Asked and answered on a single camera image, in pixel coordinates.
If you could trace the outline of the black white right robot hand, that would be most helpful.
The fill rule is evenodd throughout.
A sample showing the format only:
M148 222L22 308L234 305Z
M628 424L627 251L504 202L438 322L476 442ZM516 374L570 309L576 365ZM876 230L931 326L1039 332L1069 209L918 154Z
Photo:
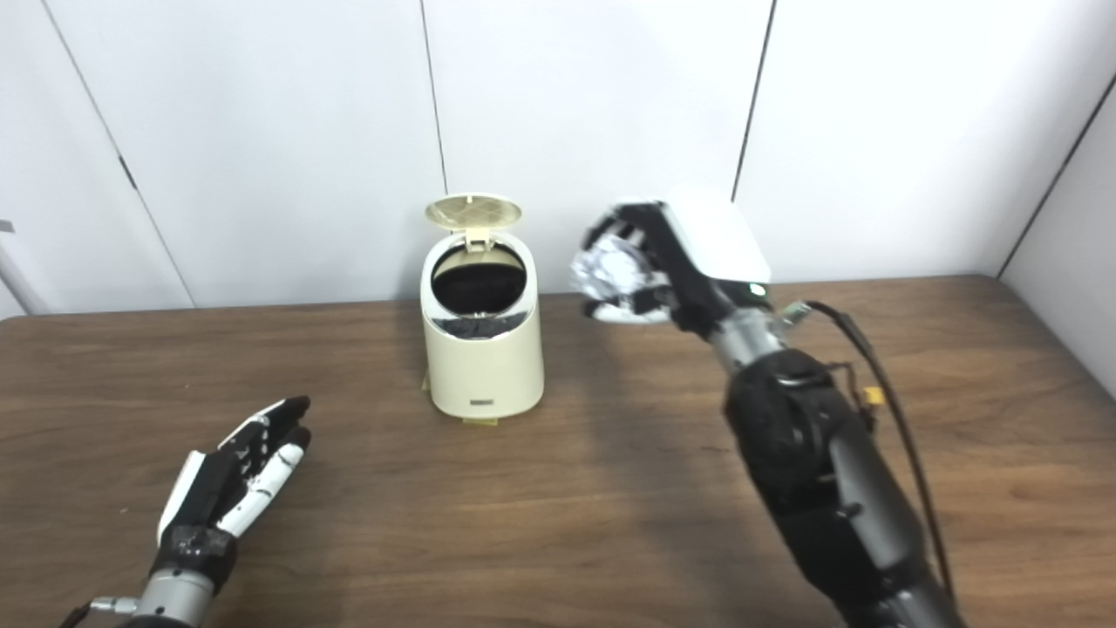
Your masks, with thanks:
M764 254L716 195L615 203L586 230L571 273L583 315L603 323L674 323L706 339L735 311L771 310Z

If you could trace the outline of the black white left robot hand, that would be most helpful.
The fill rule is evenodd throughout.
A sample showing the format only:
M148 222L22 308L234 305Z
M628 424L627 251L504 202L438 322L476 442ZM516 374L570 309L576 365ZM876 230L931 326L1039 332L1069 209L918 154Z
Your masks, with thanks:
M219 595L234 572L241 537L291 479L310 448L307 396L256 410L217 450L187 453L157 526L152 572L193 572Z

